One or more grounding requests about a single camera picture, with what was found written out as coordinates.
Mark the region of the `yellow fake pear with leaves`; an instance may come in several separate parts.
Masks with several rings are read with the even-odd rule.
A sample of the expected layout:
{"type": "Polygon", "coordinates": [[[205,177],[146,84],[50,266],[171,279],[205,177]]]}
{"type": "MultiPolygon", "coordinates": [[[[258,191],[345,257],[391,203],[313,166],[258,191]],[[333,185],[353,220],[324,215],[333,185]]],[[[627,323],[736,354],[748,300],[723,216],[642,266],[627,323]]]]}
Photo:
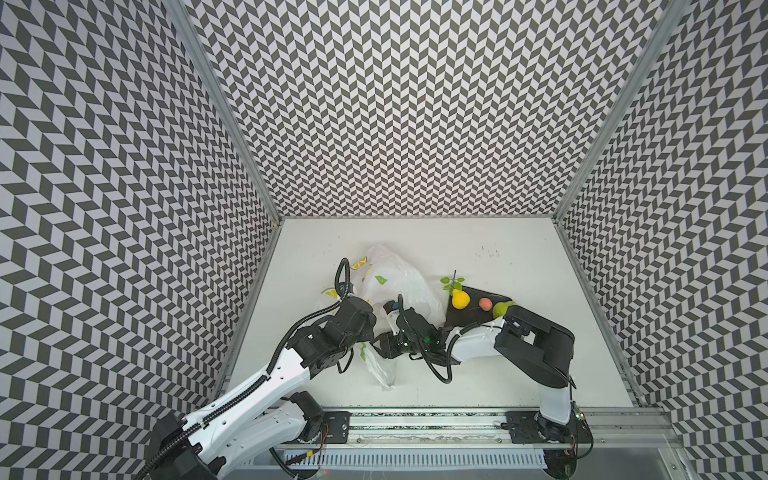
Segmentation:
{"type": "Polygon", "coordinates": [[[457,310],[464,310],[471,302],[470,295],[464,290],[464,282],[465,278],[458,276],[456,271],[451,276],[440,279],[443,290],[448,293],[451,306],[457,310]]]}

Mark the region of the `white plastic bag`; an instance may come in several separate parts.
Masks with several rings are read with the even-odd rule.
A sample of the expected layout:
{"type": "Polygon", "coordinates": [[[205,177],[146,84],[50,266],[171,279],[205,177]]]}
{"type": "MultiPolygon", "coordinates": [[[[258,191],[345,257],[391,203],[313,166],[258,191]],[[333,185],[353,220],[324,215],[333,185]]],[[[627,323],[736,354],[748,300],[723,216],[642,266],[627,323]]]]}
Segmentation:
{"type": "Polygon", "coordinates": [[[381,389],[391,390],[397,377],[396,358],[384,359],[371,346],[376,336],[398,331],[397,312],[386,315],[383,304],[402,296],[405,309],[413,308],[439,328],[445,323],[446,300],[416,267],[381,244],[370,247],[350,268],[352,294],[370,304],[375,316],[373,338],[357,346],[356,353],[381,389]]]}

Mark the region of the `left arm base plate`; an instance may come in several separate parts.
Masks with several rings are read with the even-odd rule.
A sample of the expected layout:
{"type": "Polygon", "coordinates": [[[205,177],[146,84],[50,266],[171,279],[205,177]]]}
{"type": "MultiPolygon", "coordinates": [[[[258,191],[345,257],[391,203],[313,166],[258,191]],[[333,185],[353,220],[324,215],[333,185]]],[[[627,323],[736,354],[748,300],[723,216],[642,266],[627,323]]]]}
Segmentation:
{"type": "Polygon", "coordinates": [[[325,411],[307,421],[299,439],[305,443],[346,444],[349,438],[351,413],[325,411]]]}

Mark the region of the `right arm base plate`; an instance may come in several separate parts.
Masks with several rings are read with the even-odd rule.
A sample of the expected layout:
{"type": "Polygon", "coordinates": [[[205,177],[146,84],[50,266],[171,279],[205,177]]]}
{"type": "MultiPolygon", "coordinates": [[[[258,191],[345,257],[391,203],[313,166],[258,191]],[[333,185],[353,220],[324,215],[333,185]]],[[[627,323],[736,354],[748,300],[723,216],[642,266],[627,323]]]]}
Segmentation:
{"type": "Polygon", "coordinates": [[[580,411],[573,411],[566,425],[547,420],[538,411],[508,411],[501,429],[510,435],[513,444],[574,445],[593,442],[586,417],[580,411]]]}

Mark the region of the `pink fake peach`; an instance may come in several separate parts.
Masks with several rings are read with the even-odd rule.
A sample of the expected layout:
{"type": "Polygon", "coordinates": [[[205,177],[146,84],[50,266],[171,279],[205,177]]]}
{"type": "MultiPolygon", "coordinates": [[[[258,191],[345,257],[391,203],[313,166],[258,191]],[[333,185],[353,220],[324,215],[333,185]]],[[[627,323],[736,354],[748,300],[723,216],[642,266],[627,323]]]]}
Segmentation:
{"type": "Polygon", "coordinates": [[[478,304],[484,311],[490,311],[493,308],[493,302],[489,298],[481,298],[478,304]]]}

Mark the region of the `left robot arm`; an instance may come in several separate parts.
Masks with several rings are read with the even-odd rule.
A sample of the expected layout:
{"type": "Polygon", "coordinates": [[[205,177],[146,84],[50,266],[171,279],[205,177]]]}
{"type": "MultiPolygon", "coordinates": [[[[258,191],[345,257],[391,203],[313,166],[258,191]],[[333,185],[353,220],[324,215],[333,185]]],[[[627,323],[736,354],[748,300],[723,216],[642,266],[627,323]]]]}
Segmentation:
{"type": "Polygon", "coordinates": [[[309,442],[324,410],[304,387],[373,337],[376,317],[350,296],[297,321],[269,363],[209,405],[154,426],[138,479],[224,479],[285,442],[309,442]]]}

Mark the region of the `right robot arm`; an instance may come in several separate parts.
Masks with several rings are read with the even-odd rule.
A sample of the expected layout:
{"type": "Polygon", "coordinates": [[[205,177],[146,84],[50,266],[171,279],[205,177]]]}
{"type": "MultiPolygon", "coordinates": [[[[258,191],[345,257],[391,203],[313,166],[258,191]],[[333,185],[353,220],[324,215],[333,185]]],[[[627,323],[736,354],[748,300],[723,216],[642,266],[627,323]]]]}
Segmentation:
{"type": "Polygon", "coordinates": [[[396,315],[395,332],[378,335],[371,349],[383,359],[407,354],[423,361],[431,373],[448,385],[454,368],[476,358],[502,357],[537,384],[538,411],[519,423],[547,443],[571,444],[580,440],[572,400],[575,383],[569,369],[574,357],[575,335],[566,327],[520,305],[505,303],[502,312],[483,315],[465,325],[437,329],[414,309],[390,302],[385,310],[396,315]]]}

